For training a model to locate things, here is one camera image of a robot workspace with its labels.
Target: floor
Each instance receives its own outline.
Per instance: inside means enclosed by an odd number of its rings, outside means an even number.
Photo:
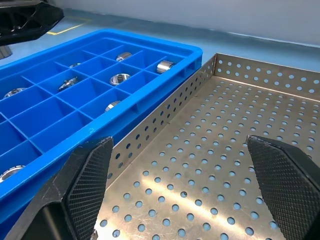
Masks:
[[[74,10],[65,10],[65,18],[41,38],[11,45],[13,55],[0,60],[0,66],[104,28],[198,46],[203,49],[202,64],[215,53],[224,53],[320,72],[320,47]]]

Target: cylindrical metal part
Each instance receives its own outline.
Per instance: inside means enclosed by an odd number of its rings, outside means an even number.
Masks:
[[[115,60],[117,62],[121,62],[121,61],[123,61],[123,60],[125,60],[125,59],[127,59],[127,58],[129,58],[131,56],[132,56],[132,54],[130,52],[125,51],[125,52],[119,54],[118,56],[116,56]]]
[[[74,64],[71,64],[70,66],[69,66],[69,68],[70,69],[73,69],[73,68],[75,68],[76,66],[79,66],[81,63],[74,63]]]
[[[8,97],[11,97],[12,95],[20,93],[25,89],[26,89],[25,87],[15,88],[15,89],[11,90],[10,92],[8,92],[6,95],[4,95],[3,98],[5,99],[5,98],[8,98]]]
[[[163,74],[164,72],[172,68],[173,65],[175,65],[174,62],[163,60],[156,66],[156,71],[160,74]]]
[[[12,55],[12,51],[8,46],[0,46],[0,60]]]
[[[126,81],[130,77],[131,76],[126,73],[120,73],[120,74],[114,75],[113,77],[110,78],[110,84],[113,86],[117,86],[123,83],[124,81]]]
[[[4,180],[11,177],[12,175],[14,175],[16,172],[18,172],[20,169],[23,169],[24,167],[25,166],[23,165],[18,165],[8,169],[7,171],[5,171],[0,175],[0,183],[2,183]]]
[[[72,87],[73,85],[78,83],[78,78],[74,77],[70,80],[65,80],[64,83],[58,88],[58,92],[61,92],[65,89]]]
[[[105,111],[108,112],[110,109],[114,108],[116,105],[118,105],[121,101],[114,101],[110,103],[106,108]]]

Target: metal part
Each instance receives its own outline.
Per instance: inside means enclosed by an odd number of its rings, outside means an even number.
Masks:
[[[7,171],[5,171],[0,175],[0,183],[2,183],[4,180],[11,177],[12,175],[14,175],[16,172],[18,172],[20,169],[23,169],[24,167],[25,166],[23,165],[18,165],[8,169]]]
[[[110,103],[106,108],[105,111],[108,112],[110,109],[114,108],[116,105],[118,105],[121,101],[114,101]]]
[[[93,233],[90,237],[90,240],[97,240],[97,239],[98,239],[98,232],[97,232],[97,230],[94,229]]]
[[[128,78],[130,77],[131,76],[126,73],[120,73],[120,74],[114,75],[113,77],[110,78],[110,84],[113,86],[117,86],[123,83],[124,81],[128,80]]]
[[[27,88],[25,88],[25,87],[15,88],[15,89],[11,90],[10,92],[8,92],[6,95],[4,95],[3,98],[5,99],[5,98],[8,98],[8,97],[11,97],[12,95],[20,93],[25,89],[27,89]]]
[[[74,77],[70,80],[65,80],[64,83],[58,88],[58,91],[61,92],[65,89],[68,89],[70,87],[72,87],[73,85],[77,84],[79,81],[78,81],[78,78],[77,77]]]
[[[0,46],[0,60],[5,59],[12,55],[12,51],[9,46]]]
[[[168,71],[175,65],[174,62],[163,60],[156,66],[156,71],[160,74]]]
[[[70,66],[69,66],[69,68],[70,69],[73,69],[73,68],[75,68],[76,66],[79,66],[81,63],[74,63],[74,64],[71,64]]]
[[[121,62],[121,61],[123,61],[123,60],[125,60],[125,59],[127,59],[127,58],[129,58],[131,56],[132,56],[132,54],[130,52],[126,51],[126,52],[123,52],[123,53],[119,54],[118,56],[116,56],[115,60],[117,62]]]
[[[98,239],[284,240],[263,202],[246,137],[293,144],[320,166],[319,101],[303,90],[293,96],[237,82],[235,73],[213,76],[228,62],[246,67],[242,60],[217,54],[114,147]]]

